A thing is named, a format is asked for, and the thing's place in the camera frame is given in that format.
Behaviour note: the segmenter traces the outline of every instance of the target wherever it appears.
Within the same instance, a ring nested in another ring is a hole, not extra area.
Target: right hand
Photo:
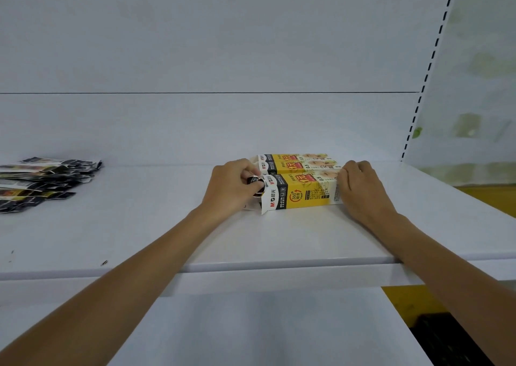
[[[397,212],[368,161],[348,161],[337,178],[342,202],[353,219],[372,228]]]

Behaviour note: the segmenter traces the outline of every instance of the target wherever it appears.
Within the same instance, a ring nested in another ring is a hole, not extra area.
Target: left hand
[[[201,206],[216,214],[220,220],[229,218],[263,188],[261,181],[247,184],[247,178],[254,175],[260,176],[261,173],[245,158],[217,165],[213,168]]]

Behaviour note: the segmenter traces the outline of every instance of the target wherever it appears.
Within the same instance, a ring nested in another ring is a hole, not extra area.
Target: lower shelf
[[[0,348],[59,304],[0,307]],[[111,366],[431,366],[379,288],[159,298]]]

